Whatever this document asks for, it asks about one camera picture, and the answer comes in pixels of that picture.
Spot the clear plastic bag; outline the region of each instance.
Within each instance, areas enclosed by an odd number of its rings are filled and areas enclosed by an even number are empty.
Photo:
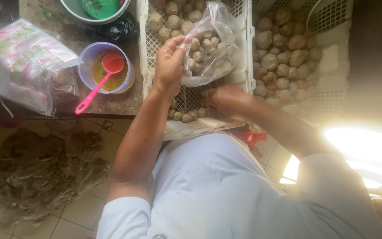
[[[25,19],[0,30],[0,96],[44,115],[78,97],[78,56]]]
[[[188,62],[191,40],[197,34],[210,30],[217,31],[220,41],[226,43],[226,47],[206,49],[201,75],[192,76]],[[187,87],[206,85],[231,72],[241,57],[241,49],[238,47],[242,38],[240,34],[238,24],[224,3],[207,2],[203,18],[194,23],[186,33],[184,43],[187,44],[187,52],[183,61],[181,84]]]
[[[71,120],[51,124],[58,132],[65,127],[74,133],[62,134],[66,139],[55,135],[43,138],[19,129],[1,144],[0,222],[37,226],[107,181],[110,165],[97,157],[101,137],[78,132],[82,131],[81,123],[76,120],[75,124]]]

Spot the hand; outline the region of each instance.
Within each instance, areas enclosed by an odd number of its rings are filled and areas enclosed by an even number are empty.
[[[185,44],[181,44],[184,39],[185,36],[169,39],[157,52],[152,89],[167,94],[170,99],[181,89],[182,61],[186,53]]]
[[[206,106],[217,108],[223,115],[227,116],[246,115],[253,99],[254,96],[245,93],[234,85],[224,85],[209,90]]]

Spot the green object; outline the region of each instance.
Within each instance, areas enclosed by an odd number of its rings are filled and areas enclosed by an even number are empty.
[[[85,12],[95,19],[111,17],[119,10],[119,0],[82,0]]]
[[[52,17],[51,11],[44,8],[44,16],[47,19],[47,21],[49,22],[51,20],[51,17]]]

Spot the red ladle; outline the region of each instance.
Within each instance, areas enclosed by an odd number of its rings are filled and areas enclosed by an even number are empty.
[[[107,79],[112,75],[119,73],[125,67],[125,61],[123,57],[116,53],[109,53],[104,56],[102,62],[103,68],[107,71],[106,77],[98,84],[97,87],[85,98],[85,100],[80,103],[76,108],[76,114],[82,113],[91,103],[92,99],[97,95],[98,91],[101,89],[103,84],[107,81]]]

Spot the white plastic crate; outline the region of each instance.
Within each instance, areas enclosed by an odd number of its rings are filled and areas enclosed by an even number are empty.
[[[303,10],[309,14],[313,9],[317,46],[322,50],[322,58],[316,68],[319,82],[316,85],[315,104],[310,117],[304,120],[315,127],[332,122],[343,113],[347,77],[350,72],[348,39],[350,36],[353,0],[323,0],[316,8],[318,0],[253,0],[253,12],[262,15],[271,8],[288,6],[292,11]],[[261,133],[260,127],[249,122],[250,129]]]
[[[151,89],[152,79],[148,72],[149,67],[155,67],[156,53],[163,45],[164,41],[158,39],[157,33],[146,28],[148,16],[158,12],[163,16],[166,25],[167,16],[164,9],[156,8],[155,0],[138,0],[137,16],[140,24],[140,64],[141,74],[144,76],[143,99],[145,99]],[[225,83],[236,85],[247,93],[253,94],[256,82],[253,80],[252,69],[252,38],[254,28],[251,25],[251,0],[231,0],[231,14],[235,17],[238,26],[242,31],[242,57],[238,65],[225,77]],[[175,97],[178,106],[176,110],[185,108],[190,111],[199,108],[200,92],[198,88],[182,87],[180,93]],[[228,117],[225,119],[199,118],[197,121],[183,123],[176,120],[168,120],[166,123],[163,141],[180,139],[211,133],[227,128],[236,128],[245,124],[244,119]]]

